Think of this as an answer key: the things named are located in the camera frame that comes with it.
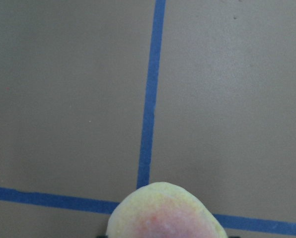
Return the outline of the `green pink peach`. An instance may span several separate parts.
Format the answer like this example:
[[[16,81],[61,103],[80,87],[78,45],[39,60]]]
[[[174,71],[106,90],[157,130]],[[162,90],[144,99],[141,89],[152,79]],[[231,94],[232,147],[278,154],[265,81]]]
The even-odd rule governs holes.
[[[218,220],[193,194],[154,182],[129,194],[111,214],[110,238],[225,238]]]

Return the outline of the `brown table mat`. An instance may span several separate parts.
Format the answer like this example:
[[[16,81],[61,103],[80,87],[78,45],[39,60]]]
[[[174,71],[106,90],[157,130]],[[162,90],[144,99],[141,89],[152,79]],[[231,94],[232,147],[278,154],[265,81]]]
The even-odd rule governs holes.
[[[0,238],[94,238],[156,181],[296,238],[296,0],[0,0]]]

